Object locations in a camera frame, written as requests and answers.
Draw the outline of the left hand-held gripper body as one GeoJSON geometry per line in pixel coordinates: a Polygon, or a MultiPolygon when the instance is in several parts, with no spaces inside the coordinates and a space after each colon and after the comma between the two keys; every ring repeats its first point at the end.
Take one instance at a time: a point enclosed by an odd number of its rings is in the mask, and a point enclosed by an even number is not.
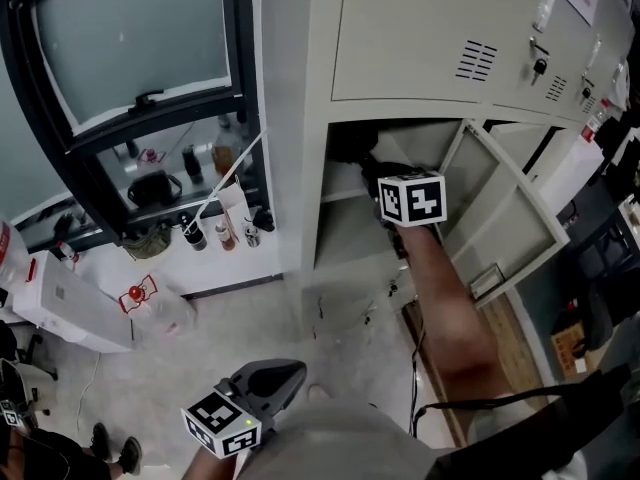
{"type": "Polygon", "coordinates": [[[299,360],[250,362],[181,411],[187,432],[219,459],[255,448],[274,432],[275,417],[294,400],[306,376],[307,366],[299,360]]]}

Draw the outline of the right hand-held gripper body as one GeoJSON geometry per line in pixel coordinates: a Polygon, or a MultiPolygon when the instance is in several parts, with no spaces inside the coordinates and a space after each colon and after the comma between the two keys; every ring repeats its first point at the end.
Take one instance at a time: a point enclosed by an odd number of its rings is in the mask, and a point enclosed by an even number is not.
{"type": "Polygon", "coordinates": [[[443,175],[397,162],[380,162],[372,155],[366,155],[360,167],[383,222],[410,228],[447,220],[443,175]]]}

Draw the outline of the black umbrella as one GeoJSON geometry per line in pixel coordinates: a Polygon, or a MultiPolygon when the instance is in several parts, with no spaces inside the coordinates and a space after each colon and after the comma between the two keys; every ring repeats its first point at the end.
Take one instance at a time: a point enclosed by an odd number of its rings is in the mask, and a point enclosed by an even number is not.
{"type": "Polygon", "coordinates": [[[378,132],[375,130],[339,130],[329,139],[327,158],[364,167],[374,160],[371,151],[377,144],[378,132]]]}

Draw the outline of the grey metal locker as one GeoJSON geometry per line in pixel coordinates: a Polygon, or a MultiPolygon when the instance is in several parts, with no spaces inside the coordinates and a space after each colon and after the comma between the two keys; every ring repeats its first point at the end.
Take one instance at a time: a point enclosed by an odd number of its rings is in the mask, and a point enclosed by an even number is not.
{"type": "Polygon", "coordinates": [[[260,0],[267,147],[284,278],[305,338],[355,324],[399,277],[362,191],[327,197],[331,126],[428,120],[401,161],[446,179],[447,252],[485,304],[568,242],[488,120],[577,131],[622,79],[634,25],[599,0],[260,0]]]}

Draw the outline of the person's left forearm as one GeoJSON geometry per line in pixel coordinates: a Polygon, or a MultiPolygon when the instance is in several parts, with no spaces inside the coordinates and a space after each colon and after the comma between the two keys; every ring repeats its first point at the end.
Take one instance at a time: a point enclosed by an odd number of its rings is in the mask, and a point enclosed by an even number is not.
{"type": "Polygon", "coordinates": [[[233,480],[237,457],[219,459],[200,447],[181,480],[233,480]]]}

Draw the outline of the person's right forearm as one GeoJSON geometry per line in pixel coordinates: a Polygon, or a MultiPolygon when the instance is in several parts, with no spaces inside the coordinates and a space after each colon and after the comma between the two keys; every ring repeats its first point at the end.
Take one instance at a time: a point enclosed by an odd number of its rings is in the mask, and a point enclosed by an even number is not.
{"type": "Polygon", "coordinates": [[[491,399],[509,392],[495,336],[444,249],[424,227],[397,231],[408,253],[427,352],[449,400],[491,399]]]}

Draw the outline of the person's grey shirt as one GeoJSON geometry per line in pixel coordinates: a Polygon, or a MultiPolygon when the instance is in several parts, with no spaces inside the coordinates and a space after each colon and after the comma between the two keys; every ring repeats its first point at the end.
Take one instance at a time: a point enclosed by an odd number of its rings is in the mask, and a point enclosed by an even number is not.
{"type": "Polygon", "coordinates": [[[432,449],[369,405],[321,399],[281,422],[238,480],[587,480],[562,403],[478,411],[465,448],[432,449]]]}

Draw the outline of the white cabinet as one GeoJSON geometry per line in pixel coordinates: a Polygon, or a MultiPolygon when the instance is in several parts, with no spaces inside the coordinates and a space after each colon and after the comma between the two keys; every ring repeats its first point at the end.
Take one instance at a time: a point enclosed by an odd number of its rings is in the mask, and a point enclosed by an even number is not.
{"type": "Polygon", "coordinates": [[[594,142],[580,135],[568,135],[561,143],[549,146],[534,185],[553,215],[563,210],[587,184],[604,156],[594,142]]]}

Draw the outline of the white paper carton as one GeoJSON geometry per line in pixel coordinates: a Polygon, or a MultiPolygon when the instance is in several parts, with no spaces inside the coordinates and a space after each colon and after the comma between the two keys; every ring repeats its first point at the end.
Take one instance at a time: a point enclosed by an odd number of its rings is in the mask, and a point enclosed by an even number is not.
{"type": "Polygon", "coordinates": [[[217,198],[236,234],[242,234],[247,223],[251,222],[249,205],[241,185],[237,182],[222,188],[217,198]]]}

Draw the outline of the wooden plank steps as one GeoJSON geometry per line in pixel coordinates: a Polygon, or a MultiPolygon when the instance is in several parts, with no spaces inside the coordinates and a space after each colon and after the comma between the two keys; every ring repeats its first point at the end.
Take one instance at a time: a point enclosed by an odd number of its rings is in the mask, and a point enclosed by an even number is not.
{"type": "MultiPolygon", "coordinates": [[[[504,372],[516,391],[540,388],[551,383],[553,376],[535,328],[526,310],[512,305],[507,295],[501,295],[479,308],[494,334],[504,372]]],[[[417,364],[425,371],[427,381],[438,402],[448,400],[443,382],[431,361],[427,348],[420,342],[422,317],[417,303],[406,304],[401,315],[414,344],[418,347],[417,364]]]]}

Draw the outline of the brown liquid bottle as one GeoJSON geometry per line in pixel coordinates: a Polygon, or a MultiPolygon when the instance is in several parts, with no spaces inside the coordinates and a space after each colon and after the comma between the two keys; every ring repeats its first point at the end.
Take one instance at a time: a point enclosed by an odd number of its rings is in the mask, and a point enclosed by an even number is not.
{"type": "Polygon", "coordinates": [[[225,251],[235,248],[235,240],[226,219],[218,219],[214,225],[216,236],[225,251]]]}

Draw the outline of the black drink bottle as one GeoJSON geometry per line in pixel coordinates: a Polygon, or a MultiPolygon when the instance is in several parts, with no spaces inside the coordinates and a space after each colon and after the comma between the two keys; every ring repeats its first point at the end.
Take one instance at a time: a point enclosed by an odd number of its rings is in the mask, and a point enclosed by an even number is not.
{"type": "Polygon", "coordinates": [[[178,222],[188,244],[196,252],[203,251],[207,247],[207,239],[194,217],[183,211],[178,215],[178,222]]]}

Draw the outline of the olive green bag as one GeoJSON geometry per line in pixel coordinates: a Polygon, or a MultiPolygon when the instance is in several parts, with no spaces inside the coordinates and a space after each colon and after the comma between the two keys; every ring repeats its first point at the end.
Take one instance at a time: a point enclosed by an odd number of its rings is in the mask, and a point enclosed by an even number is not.
{"type": "Polygon", "coordinates": [[[125,234],[121,246],[134,260],[159,256],[171,245],[171,227],[160,222],[150,228],[140,228],[125,234]]]}

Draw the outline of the brown cardboard box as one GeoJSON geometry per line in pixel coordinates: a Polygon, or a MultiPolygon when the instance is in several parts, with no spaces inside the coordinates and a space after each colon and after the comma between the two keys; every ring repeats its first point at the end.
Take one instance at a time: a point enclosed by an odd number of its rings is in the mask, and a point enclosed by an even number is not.
{"type": "Polygon", "coordinates": [[[586,338],[580,321],[554,332],[551,343],[566,379],[576,378],[588,370],[586,338]]]}

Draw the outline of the black framed window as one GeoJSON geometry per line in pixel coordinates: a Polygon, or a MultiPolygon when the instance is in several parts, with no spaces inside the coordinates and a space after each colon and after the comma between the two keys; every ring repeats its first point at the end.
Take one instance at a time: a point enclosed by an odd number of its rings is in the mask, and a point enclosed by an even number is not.
{"type": "Polygon", "coordinates": [[[0,0],[13,93],[63,185],[17,218],[30,251],[215,216],[221,181],[268,206],[253,11],[253,0],[0,0]]]}

